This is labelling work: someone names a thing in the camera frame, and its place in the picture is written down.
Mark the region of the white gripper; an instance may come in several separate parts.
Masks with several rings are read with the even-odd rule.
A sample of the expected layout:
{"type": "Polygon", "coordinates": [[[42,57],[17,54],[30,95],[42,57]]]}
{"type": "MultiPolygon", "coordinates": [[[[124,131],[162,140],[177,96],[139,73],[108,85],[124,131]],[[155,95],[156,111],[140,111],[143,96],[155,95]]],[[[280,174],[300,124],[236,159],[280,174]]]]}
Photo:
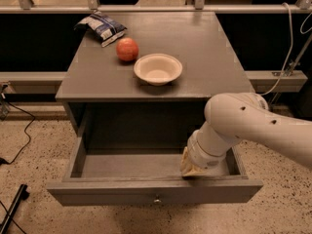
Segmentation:
{"type": "Polygon", "coordinates": [[[240,141],[238,137],[218,133],[205,122],[187,141],[181,156],[181,175],[206,176],[207,169],[218,166],[226,157],[226,152],[240,141]]]}

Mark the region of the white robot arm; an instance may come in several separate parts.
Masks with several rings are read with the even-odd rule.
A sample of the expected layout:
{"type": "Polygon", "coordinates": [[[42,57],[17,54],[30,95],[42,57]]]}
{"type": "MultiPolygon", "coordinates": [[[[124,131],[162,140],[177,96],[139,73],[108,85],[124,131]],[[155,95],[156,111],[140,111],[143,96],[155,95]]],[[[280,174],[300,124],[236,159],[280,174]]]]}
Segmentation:
{"type": "Polygon", "coordinates": [[[270,112],[260,95],[215,95],[208,100],[204,115],[205,123],[188,139],[182,154],[184,177],[214,172],[226,152],[244,139],[312,168],[312,122],[270,112]]]}

